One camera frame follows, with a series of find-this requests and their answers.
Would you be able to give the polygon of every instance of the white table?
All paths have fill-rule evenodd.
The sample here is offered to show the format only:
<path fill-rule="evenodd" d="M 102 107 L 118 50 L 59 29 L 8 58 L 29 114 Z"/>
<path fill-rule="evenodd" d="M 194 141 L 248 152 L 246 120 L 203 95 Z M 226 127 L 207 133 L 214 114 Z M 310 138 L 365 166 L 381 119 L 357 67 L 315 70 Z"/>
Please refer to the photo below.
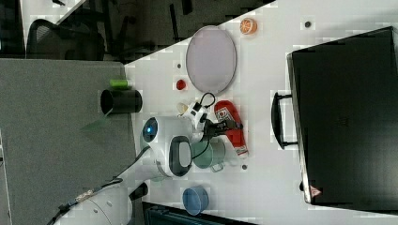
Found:
<path fill-rule="evenodd" d="M 23 17 L 23 39 L 26 47 L 29 27 L 37 19 L 44 19 L 54 24 L 60 24 L 85 0 L 61 0 L 63 7 L 52 0 L 20 0 Z"/>
<path fill-rule="evenodd" d="M 258 21 L 252 36 L 239 32 L 245 17 Z M 304 23 L 312 22 L 305 28 Z M 225 169 L 213 173 L 193 166 L 182 178 L 148 182 L 143 201 L 183 209 L 185 188 L 203 185 L 210 198 L 204 212 L 256 224 L 396 224 L 398 217 L 358 211 L 315 207 L 305 203 L 297 147 L 282 150 L 272 134 L 270 106 L 275 91 L 289 92 L 286 56 L 297 49 L 364 33 L 388 25 L 398 27 L 398 2 L 391 0 L 278 0 L 219 27 L 228 31 L 237 49 L 235 80 L 218 100 L 232 100 L 245 126 L 250 157 L 243 171 L 241 161 L 227 143 Z M 177 115 L 178 102 L 190 103 L 203 95 L 191 83 L 185 68 L 190 40 L 126 65 L 127 77 L 142 92 L 144 106 L 134 113 L 134 138 L 149 117 Z M 188 90 L 177 91 L 176 81 L 188 82 Z M 295 140 L 292 107 L 283 107 L 285 135 Z"/>

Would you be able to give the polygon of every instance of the green object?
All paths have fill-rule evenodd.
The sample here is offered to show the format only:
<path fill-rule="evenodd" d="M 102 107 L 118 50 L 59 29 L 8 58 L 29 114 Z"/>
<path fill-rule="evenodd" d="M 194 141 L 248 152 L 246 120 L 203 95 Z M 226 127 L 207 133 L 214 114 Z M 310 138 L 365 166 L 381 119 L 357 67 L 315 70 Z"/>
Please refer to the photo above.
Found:
<path fill-rule="evenodd" d="M 86 125 L 86 126 L 80 128 L 80 130 L 81 130 L 81 131 L 90 131 L 90 130 L 93 130 L 93 129 L 96 129 L 96 128 L 100 128 L 100 127 L 104 126 L 104 125 L 105 125 L 105 122 L 106 122 L 106 117 L 107 117 L 111 112 L 112 112 L 112 110 L 108 111 L 105 115 L 102 116 L 101 119 L 99 119 L 99 120 L 97 120 L 97 121 L 95 121 L 95 122 L 93 122 L 93 123 L 90 123 L 90 124 L 88 124 L 88 125 Z"/>
<path fill-rule="evenodd" d="M 196 142 L 191 144 L 193 155 L 201 153 L 206 148 L 207 142 Z M 223 169 L 223 160 L 225 157 L 225 145 L 221 139 L 210 140 L 207 150 L 201 156 L 195 158 L 193 163 L 200 169 L 210 168 L 213 172 L 219 172 Z"/>
<path fill-rule="evenodd" d="M 111 86 L 114 89 L 129 89 L 129 82 L 127 80 L 111 80 Z"/>

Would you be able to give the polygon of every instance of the black mug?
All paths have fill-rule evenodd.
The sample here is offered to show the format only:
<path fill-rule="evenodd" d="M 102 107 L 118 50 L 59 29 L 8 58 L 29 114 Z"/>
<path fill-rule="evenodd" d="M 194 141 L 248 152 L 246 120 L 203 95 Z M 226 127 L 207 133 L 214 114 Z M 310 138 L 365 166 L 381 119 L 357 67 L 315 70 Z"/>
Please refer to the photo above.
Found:
<path fill-rule="evenodd" d="M 137 113 L 143 107 L 143 98 L 136 90 L 118 91 L 104 90 L 100 95 L 102 112 L 111 113 Z"/>

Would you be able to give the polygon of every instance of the white device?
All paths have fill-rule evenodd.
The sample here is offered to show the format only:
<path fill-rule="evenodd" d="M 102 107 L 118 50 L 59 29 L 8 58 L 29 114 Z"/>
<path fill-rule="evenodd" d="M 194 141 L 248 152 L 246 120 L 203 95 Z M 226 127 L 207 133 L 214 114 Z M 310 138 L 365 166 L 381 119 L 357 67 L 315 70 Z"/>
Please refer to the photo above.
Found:
<path fill-rule="evenodd" d="M 185 175 L 194 157 L 191 155 L 190 143 L 209 141 L 228 129 L 242 128 L 230 121 L 213 124 L 207 120 L 207 107 L 193 102 L 181 116 L 148 119 L 142 130 L 148 147 L 141 151 L 134 163 L 113 182 L 89 190 L 62 205 L 60 213 L 49 224 L 128 224 L 132 214 L 129 195 L 145 180 Z"/>

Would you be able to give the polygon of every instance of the black cable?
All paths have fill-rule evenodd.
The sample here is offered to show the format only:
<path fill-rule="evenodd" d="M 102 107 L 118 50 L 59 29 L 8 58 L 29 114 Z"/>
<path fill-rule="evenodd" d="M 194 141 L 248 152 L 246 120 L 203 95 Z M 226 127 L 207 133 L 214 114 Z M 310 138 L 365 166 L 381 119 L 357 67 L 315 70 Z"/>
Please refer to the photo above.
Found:
<path fill-rule="evenodd" d="M 123 182 L 123 179 L 122 179 L 122 178 L 115 178 L 113 182 L 108 183 L 108 184 L 105 184 L 105 185 L 102 185 L 101 188 L 105 188 L 105 187 L 108 187 L 108 186 L 110 186 L 110 185 L 119 184 L 119 183 L 121 183 L 121 182 Z"/>
<path fill-rule="evenodd" d="M 206 148 L 205 148 L 201 153 L 199 153 L 198 155 L 196 155 L 195 157 L 193 157 L 192 159 L 196 159 L 196 158 L 200 157 L 202 154 L 204 154 L 205 151 L 207 150 L 209 144 L 210 144 L 210 140 L 207 140 Z"/>
<path fill-rule="evenodd" d="M 114 180 L 113 180 L 111 183 L 102 185 L 97 191 L 99 191 L 99 190 L 101 190 L 101 189 L 103 189 L 103 188 L 106 188 L 106 187 L 108 187 L 108 186 L 111 186 L 111 185 L 119 184 L 119 183 L 121 183 L 121 182 L 123 182 L 123 179 L 122 179 L 122 178 L 115 178 L 115 177 L 114 177 Z M 77 204 L 76 201 L 68 202 L 67 204 L 60 205 L 60 206 L 58 207 L 58 208 L 59 208 L 58 213 L 55 214 L 55 216 L 47 223 L 47 225 L 53 225 L 53 224 L 55 224 L 56 220 L 57 220 L 58 218 L 60 218 L 61 216 L 65 215 L 65 214 L 69 211 L 69 209 L 70 209 L 73 205 L 75 205 L 75 204 Z"/>
<path fill-rule="evenodd" d="M 211 102 L 211 104 L 209 104 L 209 105 L 206 105 L 205 108 L 208 108 L 208 107 L 212 106 L 214 103 L 216 103 L 216 97 L 215 97 L 212 93 L 206 92 L 206 93 L 202 96 L 202 99 L 200 99 L 199 104 L 202 105 L 203 98 L 205 98 L 205 96 L 207 96 L 207 95 L 211 95 L 211 96 L 213 97 L 213 102 Z"/>

